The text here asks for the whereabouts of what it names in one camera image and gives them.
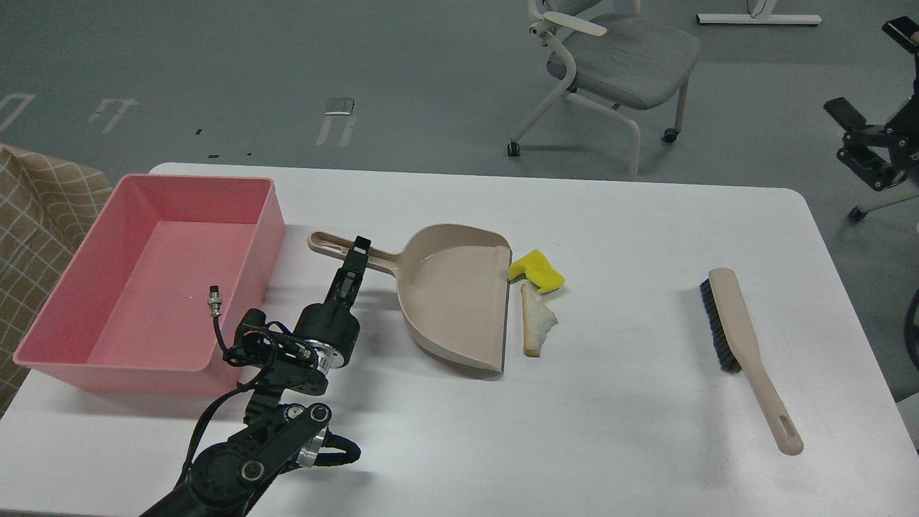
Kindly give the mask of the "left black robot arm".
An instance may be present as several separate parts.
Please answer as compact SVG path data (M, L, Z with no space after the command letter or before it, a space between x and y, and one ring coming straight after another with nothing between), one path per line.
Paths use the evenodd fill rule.
M282 397L286 391L321 396L328 372L349 363L359 335L351 309L368 263L370 240L359 236L345 242L342 266L324 301L305 307L293 328L249 309L232 344L221 333L219 288L211 286L210 314L221 357L233 367L256 367L257 373L207 406L192 432L177 484L148 508L148 516L246 516L280 475L358 461L359 447L330 431L328 405L284 403ZM242 431L200 449L216 411L244 393L250 397Z

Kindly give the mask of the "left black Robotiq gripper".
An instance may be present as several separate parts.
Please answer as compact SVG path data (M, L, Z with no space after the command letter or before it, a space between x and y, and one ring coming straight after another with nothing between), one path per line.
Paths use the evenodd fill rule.
M293 330L299 340L322 343L334 350L333 368L350 363L359 334L359 322L351 314L357 300L365 269L370 262L371 241L357 236L347 250L342 267L336 271L324 302L315 302L303 308Z

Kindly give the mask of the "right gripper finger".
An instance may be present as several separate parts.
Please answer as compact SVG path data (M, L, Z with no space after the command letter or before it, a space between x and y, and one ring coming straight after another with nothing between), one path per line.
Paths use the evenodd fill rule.
M917 173L916 97L909 98L885 124L868 124L846 98L825 102L824 110L844 130L837 159L871 189L890 189Z
M907 16L887 20L882 31L906 52L918 52L918 25Z

